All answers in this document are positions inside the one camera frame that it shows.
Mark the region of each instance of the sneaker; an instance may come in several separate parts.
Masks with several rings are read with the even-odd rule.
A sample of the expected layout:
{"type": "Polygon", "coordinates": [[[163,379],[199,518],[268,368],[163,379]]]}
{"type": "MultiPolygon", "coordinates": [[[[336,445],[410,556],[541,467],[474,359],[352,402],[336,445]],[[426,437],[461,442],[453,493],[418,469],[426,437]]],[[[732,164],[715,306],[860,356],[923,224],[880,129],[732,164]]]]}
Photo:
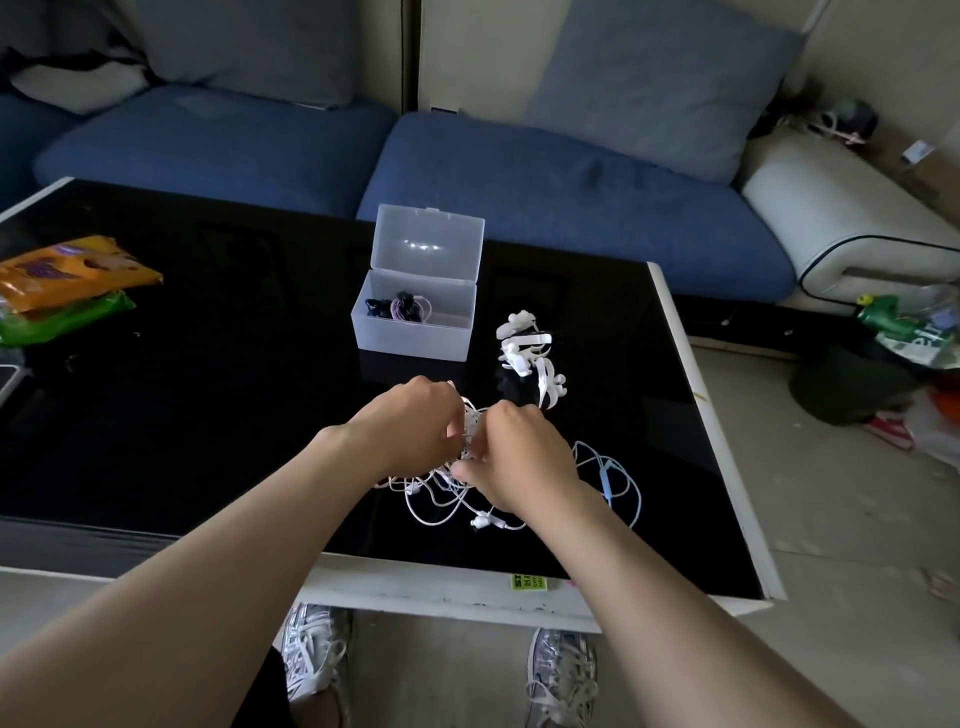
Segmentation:
{"type": "Polygon", "coordinates": [[[332,687],[340,703],[340,725],[348,728],[347,650],[352,614],[320,604],[295,604],[283,628],[281,654],[287,671],[287,698],[332,687]]]}
{"type": "Polygon", "coordinates": [[[587,728],[597,694],[597,655],[579,632],[538,629],[527,660],[527,728],[587,728]]]}

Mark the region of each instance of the orange snack bag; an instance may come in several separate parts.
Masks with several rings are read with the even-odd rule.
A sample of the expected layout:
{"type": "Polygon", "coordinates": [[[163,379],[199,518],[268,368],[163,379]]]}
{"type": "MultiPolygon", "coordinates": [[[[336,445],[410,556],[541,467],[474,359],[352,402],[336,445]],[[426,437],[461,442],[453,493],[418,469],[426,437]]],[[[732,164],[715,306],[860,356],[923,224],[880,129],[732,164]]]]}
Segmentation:
{"type": "Polygon", "coordinates": [[[91,235],[0,263],[0,298],[14,313],[24,313],[162,280],[113,238],[91,235]]]}

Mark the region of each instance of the plastic box lid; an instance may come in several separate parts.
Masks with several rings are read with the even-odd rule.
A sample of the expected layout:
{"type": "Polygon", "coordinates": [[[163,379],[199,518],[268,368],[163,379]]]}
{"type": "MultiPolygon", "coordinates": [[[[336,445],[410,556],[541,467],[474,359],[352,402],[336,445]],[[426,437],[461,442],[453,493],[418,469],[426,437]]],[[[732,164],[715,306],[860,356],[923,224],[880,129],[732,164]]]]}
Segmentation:
{"type": "Polygon", "coordinates": [[[380,270],[476,283],[483,230],[482,217],[381,205],[370,264],[380,270]]]}

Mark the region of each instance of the yellow sticker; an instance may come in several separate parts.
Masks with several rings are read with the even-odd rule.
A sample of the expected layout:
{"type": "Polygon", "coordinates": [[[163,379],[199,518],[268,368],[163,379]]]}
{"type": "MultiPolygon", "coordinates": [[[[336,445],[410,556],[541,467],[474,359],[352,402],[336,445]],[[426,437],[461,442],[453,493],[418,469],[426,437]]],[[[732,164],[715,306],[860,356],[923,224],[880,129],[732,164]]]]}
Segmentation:
{"type": "Polygon", "coordinates": [[[512,581],[515,592],[545,592],[546,579],[542,576],[530,576],[525,573],[515,573],[512,581]]]}

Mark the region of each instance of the white sofa armrest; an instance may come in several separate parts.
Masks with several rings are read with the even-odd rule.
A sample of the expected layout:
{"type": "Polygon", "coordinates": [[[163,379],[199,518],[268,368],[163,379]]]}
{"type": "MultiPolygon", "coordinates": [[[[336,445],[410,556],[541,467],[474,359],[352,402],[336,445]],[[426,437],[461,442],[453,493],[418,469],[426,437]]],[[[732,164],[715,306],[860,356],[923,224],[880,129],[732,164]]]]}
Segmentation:
{"type": "Polygon", "coordinates": [[[960,231],[837,142],[781,127],[747,145],[739,179],[797,272],[786,305],[849,313],[960,278],[960,231]]]}

